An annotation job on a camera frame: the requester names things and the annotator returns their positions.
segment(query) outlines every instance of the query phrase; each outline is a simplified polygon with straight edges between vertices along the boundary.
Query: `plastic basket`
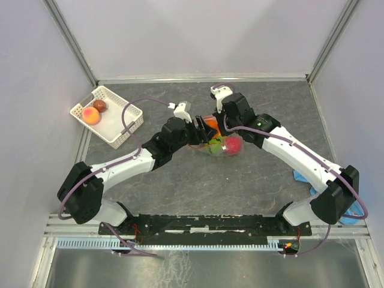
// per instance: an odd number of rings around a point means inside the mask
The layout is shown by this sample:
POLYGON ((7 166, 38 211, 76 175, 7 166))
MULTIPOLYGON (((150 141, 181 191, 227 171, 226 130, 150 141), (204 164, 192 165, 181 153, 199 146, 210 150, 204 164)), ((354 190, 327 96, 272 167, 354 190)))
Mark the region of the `plastic basket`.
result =
MULTIPOLYGON (((124 126, 121 122, 121 113, 128 101, 121 98, 104 86, 99 86, 92 91, 83 102, 77 104, 71 109, 71 115, 74 116, 81 124, 90 129, 98 137, 102 138, 110 146, 115 149, 119 148, 129 138, 128 133, 124 132, 124 126), (103 100, 107 103, 108 109, 101 113, 101 120, 95 125, 88 125, 83 121, 82 112, 84 108, 93 106, 95 100, 103 100)), ((130 131, 133 133, 144 123, 143 112, 134 105, 130 105, 125 111, 125 123, 128 126, 133 122, 130 131)))

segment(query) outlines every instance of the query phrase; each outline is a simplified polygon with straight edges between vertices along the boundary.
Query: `blue object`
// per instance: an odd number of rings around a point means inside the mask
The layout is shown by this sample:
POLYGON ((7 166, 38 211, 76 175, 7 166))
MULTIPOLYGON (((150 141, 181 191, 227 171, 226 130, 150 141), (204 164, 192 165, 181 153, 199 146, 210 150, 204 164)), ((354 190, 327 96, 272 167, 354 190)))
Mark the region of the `blue object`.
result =
MULTIPOLYGON (((295 178, 296 181, 304 182, 304 183, 309 183, 308 180, 306 180, 304 178, 304 176, 302 176, 297 171, 293 171, 293 177, 295 178)), ((317 191, 313 187, 311 187, 310 193, 313 196, 313 195, 315 195, 317 193, 317 191)), ((354 215, 354 216, 362 216, 362 209, 360 207, 360 204, 358 202, 354 202, 352 204, 352 206, 346 211, 346 214, 347 215, 354 215)), ((343 223, 344 225, 354 225, 354 224, 356 224, 360 220, 346 218, 346 217, 341 217, 339 221, 341 223, 343 223)))

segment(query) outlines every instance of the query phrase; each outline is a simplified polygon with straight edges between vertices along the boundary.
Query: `black mounting plate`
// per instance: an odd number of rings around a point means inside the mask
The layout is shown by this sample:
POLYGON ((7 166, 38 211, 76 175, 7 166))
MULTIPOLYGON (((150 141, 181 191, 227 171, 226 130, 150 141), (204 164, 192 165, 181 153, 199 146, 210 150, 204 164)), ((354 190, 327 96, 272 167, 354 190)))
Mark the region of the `black mounting plate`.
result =
MULTIPOLYGON (((268 236, 297 236, 298 228, 280 217, 263 215, 143 215, 123 222, 119 235, 141 231, 143 245, 265 245, 268 236)), ((298 226, 301 236, 311 236, 309 222, 298 226)), ((111 235, 103 224, 99 235, 111 235)))

